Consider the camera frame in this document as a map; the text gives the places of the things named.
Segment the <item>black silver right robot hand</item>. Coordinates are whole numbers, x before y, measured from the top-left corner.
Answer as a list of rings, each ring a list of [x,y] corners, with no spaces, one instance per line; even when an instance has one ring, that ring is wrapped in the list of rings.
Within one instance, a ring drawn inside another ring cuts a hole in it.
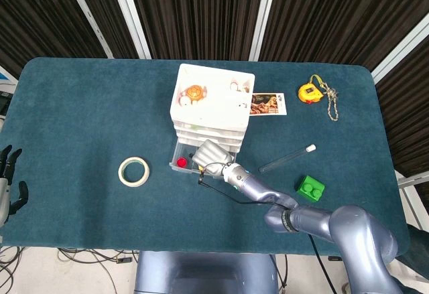
[[[192,160],[205,174],[222,177],[224,168],[234,162],[234,157],[221,146],[207,139],[196,150]]]

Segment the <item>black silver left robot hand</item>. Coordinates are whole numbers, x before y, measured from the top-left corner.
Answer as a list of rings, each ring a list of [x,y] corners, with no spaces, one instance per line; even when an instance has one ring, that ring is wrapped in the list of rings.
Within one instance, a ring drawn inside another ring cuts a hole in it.
[[[19,197],[11,203],[11,185],[15,173],[17,158],[21,155],[22,149],[11,152],[12,145],[6,146],[1,151],[1,227],[3,227],[10,216],[15,215],[24,207],[29,199],[28,186],[24,181],[18,185]]]

